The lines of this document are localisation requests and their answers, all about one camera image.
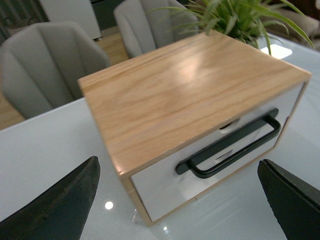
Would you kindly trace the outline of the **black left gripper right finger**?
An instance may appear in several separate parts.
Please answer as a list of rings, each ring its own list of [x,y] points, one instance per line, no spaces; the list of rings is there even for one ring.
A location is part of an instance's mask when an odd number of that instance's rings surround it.
[[[288,240],[320,238],[320,191],[269,159],[257,168],[264,194]]]

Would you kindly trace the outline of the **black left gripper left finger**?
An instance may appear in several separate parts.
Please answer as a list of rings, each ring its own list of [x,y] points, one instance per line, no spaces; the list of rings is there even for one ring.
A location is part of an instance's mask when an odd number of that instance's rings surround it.
[[[2,240],[78,240],[100,180],[92,156],[0,223]]]

